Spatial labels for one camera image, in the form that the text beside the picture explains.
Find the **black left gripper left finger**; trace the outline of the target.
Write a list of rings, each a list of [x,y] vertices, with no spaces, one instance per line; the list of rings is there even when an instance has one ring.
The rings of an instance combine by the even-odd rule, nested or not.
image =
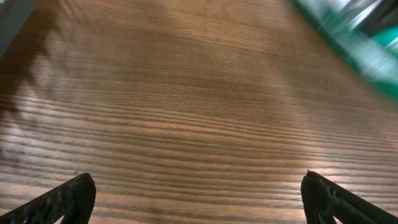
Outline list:
[[[95,206],[96,187],[89,173],[82,173],[43,195],[1,215],[3,224],[88,224]]]

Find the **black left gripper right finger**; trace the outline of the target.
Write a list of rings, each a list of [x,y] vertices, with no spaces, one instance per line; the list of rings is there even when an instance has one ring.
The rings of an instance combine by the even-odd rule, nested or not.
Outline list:
[[[308,224],[397,224],[396,216],[316,172],[306,173],[300,191]]]

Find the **green 3M package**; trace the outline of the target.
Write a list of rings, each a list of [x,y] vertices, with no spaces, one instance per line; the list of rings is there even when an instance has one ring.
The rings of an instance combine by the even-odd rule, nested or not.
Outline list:
[[[292,2],[351,68],[397,99],[397,1]]]

